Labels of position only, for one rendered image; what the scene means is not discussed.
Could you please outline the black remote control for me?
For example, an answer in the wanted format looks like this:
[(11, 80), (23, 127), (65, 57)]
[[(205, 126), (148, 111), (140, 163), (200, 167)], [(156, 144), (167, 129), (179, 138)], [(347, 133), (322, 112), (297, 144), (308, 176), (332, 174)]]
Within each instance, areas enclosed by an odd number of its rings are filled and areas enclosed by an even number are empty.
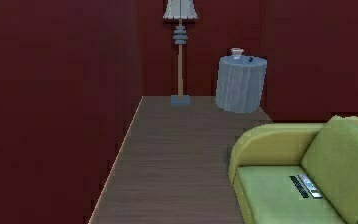
[(308, 193), (306, 192), (306, 190), (303, 188), (303, 186), (301, 185), (301, 183), (298, 181), (298, 179), (296, 178), (296, 176), (289, 176), (290, 180), (293, 182), (294, 186), (297, 188), (298, 192), (301, 194), (301, 196), (303, 198), (309, 198)]

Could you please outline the round table with blue-grey cloth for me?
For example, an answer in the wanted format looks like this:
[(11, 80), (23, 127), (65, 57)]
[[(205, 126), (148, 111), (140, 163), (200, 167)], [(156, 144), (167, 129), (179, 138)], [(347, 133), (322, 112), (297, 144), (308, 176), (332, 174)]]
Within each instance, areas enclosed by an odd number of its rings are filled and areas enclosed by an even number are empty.
[(223, 56), (219, 60), (215, 103), (227, 112), (252, 113), (259, 108), (267, 61), (243, 55), (239, 59)]

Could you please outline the green sofa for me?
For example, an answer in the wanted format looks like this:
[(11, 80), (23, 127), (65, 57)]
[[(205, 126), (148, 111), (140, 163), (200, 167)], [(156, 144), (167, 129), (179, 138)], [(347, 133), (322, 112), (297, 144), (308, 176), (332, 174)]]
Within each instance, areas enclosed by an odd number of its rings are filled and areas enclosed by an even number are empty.
[[(299, 174), (322, 199), (311, 196)], [(255, 127), (233, 146), (228, 176), (244, 224), (358, 224), (358, 117)]]

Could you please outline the silver remote control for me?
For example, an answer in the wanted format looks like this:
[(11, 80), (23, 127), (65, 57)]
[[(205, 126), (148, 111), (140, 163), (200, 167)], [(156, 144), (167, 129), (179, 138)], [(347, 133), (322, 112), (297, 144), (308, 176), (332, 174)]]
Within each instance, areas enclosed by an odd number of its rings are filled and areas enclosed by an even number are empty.
[(320, 193), (320, 191), (316, 188), (316, 186), (313, 184), (313, 182), (305, 175), (305, 174), (299, 174), (298, 178), (301, 180), (305, 188), (308, 190), (308, 192), (311, 194), (311, 196), (314, 199), (322, 199), (323, 196)]

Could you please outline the floor lamp with pale shade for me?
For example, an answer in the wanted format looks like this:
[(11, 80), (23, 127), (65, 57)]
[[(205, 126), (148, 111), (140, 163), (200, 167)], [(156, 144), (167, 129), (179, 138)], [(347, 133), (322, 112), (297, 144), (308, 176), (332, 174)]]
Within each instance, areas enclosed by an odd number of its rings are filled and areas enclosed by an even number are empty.
[(177, 56), (177, 94), (170, 97), (172, 105), (182, 106), (190, 104), (190, 96), (184, 94), (183, 87), (183, 46), (187, 43), (187, 30), (184, 20), (198, 18), (194, 0), (167, 0), (163, 14), (165, 20), (177, 20), (178, 24), (173, 32), (174, 44), (178, 46)]

